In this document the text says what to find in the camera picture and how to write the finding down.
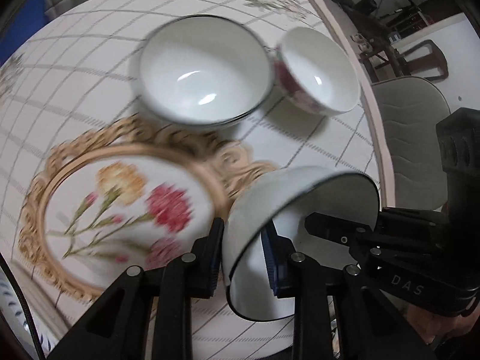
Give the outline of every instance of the person's hand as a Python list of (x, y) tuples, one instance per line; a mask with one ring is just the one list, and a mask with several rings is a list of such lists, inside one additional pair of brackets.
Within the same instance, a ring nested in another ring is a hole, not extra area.
[(459, 315), (453, 318), (436, 315), (411, 304), (406, 312), (406, 320), (423, 341), (430, 344), (437, 335), (446, 335), (445, 338), (451, 338), (467, 334), (476, 323), (479, 314), (480, 304), (468, 317)]

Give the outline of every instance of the wooden chair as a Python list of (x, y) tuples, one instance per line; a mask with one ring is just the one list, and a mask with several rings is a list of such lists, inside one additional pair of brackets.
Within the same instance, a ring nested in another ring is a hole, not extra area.
[[(414, 51), (422, 48), (430, 47), (431, 53), (421, 56), (410, 61), (406, 61), (405, 57), (409, 54), (412, 54)], [(445, 55), (442, 50), (430, 39), (424, 40), (419, 44), (416, 44), (411, 49), (400, 54), (398, 61), (402, 65), (402, 70), (405, 71), (408, 75), (413, 73), (418, 73), (421, 71), (428, 71), (430, 69), (438, 68), (441, 71), (441, 74), (437, 76), (425, 77), (428, 81), (441, 81), (448, 77), (448, 64)], [(383, 68), (384, 66), (390, 64), (390, 61), (383, 62), (375, 67), (375, 69)]]

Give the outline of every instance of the grid pattern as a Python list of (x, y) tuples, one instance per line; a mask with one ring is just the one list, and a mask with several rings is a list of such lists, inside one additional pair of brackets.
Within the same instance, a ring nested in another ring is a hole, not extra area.
[[(0, 251), (25, 265), (69, 322), (75, 322), (89, 305), (45, 283), (15, 247), (25, 194), (50, 149), (134, 112), (131, 81), (136, 77), (129, 61), (150, 31), (175, 17), (198, 13), (228, 17), (255, 32), (270, 52), (286, 31), (298, 26), (331, 38), (310, 3), (296, 1), (309, 11), (297, 19), (282, 11), (249, 7), (243, 0), (90, 0), (22, 45), (17, 53), (22, 55), (22, 73), (0, 99)], [(260, 109), (219, 134), (249, 145), (255, 160), (279, 167), (315, 164), (355, 169), (379, 186), (361, 105), (336, 117), (308, 115), (275, 87)], [(222, 291), (193, 306), (193, 324), (198, 359), (253, 359), (292, 342), (290, 320), (244, 321), (226, 305)]]

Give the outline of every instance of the ceramic bowl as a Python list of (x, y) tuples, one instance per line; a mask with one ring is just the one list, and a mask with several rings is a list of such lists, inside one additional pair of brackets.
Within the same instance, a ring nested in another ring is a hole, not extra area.
[(233, 204), (223, 235), (222, 267), (231, 309), (251, 321), (294, 314), (294, 299), (276, 298), (268, 282), (260, 230), (270, 219), (297, 251), (343, 269), (356, 263), (349, 248), (310, 235), (305, 217), (319, 212), (374, 228), (379, 205), (375, 183), (353, 171), (305, 166), (261, 176)]
[(277, 46), (275, 67), (291, 102), (306, 112), (339, 115), (359, 101), (360, 84), (347, 55), (312, 28), (286, 33)]
[(143, 105), (156, 116), (197, 128), (238, 122), (268, 96), (275, 70), (260, 41), (218, 16), (186, 16), (147, 41), (138, 60)]

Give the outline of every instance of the chair backrest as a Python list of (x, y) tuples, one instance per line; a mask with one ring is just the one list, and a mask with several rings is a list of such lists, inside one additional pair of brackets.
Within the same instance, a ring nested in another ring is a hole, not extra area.
[(446, 79), (448, 77), (447, 59), (445, 58), (442, 50), (440, 50), (440, 48), (431, 39), (426, 39), (423, 42), (420, 42), (412, 48), (406, 50), (402, 54), (402, 57), (412, 54), (412, 52), (422, 47), (429, 47), (431, 49), (431, 53), (416, 59), (405, 61), (407, 69), (410, 71), (410, 73), (418, 73), (421, 71), (429, 71), (430, 69), (438, 68), (441, 74), (438, 76), (425, 77), (425, 79), (432, 82)]
[(435, 125), (450, 114), (429, 81), (404, 76), (372, 86), (395, 173), (397, 207), (434, 210), (447, 201)]

